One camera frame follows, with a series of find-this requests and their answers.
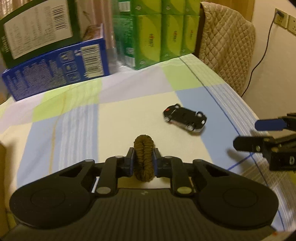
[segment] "barcode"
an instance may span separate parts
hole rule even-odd
[[[125,61],[126,64],[130,67],[135,67],[135,58],[129,57],[129,56],[125,56]]]
[[[131,11],[131,2],[119,2],[119,11],[120,12],[130,12]]]
[[[93,78],[104,75],[99,45],[93,44],[80,49],[87,77]]]
[[[52,8],[52,16],[54,18],[54,26],[56,30],[67,28],[67,20],[64,5]]]

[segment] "tablecloth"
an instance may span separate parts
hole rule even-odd
[[[199,135],[168,124],[162,112],[180,103],[207,116]],[[256,133],[256,116],[211,69],[193,55],[134,71],[72,84],[0,106],[0,141],[7,149],[5,205],[18,188],[84,159],[104,162],[125,155],[140,134],[152,137],[163,156],[183,162],[203,159],[270,187],[279,198],[277,230],[296,228],[296,187],[292,174],[270,172],[257,153],[234,150],[238,135]],[[154,179],[119,185],[160,188]]]

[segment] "brown hair tie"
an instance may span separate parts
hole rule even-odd
[[[154,177],[154,168],[152,163],[154,142],[150,136],[140,135],[135,139],[133,147],[137,154],[134,174],[138,180],[142,182],[149,182]]]

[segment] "wall socket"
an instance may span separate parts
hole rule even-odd
[[[287,14],[284,11],[279,10],[279,9],[276,8],[275,13],[277,11],[280,11],[281,13],[283,13],[284,16],[281,17],[280,15],[277,14],[275,19],[274,19],[274,23],[281,26],[281,27],[283,27],[283,28],[287,28],[288,20],[289,20],[289,14]]]
[[[296,18],[290,15],[287,28],[291,33],[296,35]]]

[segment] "power cord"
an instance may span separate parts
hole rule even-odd
[[[252,75],[253,75],[254,70],[259,66],[259,64],[261,64],[262,60],[264,59],[264,57],[266,55],[268,44],[269,44],[269,37],[270,37],[271,27],[272,27],[272,25],[274,23],[274,20],[275,20],[277,14],[280,15],[281,17],[284,17],[284,14],[282,12],[278,11],[278,10],[274,14],[274,19],[272,20],[271,25],[270,25],[270,28],[269,28],[269,33],[268,33],[268,38],[267,38],[267,44],[266,44],[266,49],[265,49],[264,55],[263,55],[262,59],[259,61],[259,63],[255,66],[255,68],[253,68],[253,70],[251,72],[251,76],[250,76],[250,80],[249,80],[248,86],[245,89],[245,91],[243,92],[243,94],[241,95],[241,97],[243,97],[243,95],[246,93],[247,89],[250,86],[250,83],[251,83],[251,79],[252,79]]]

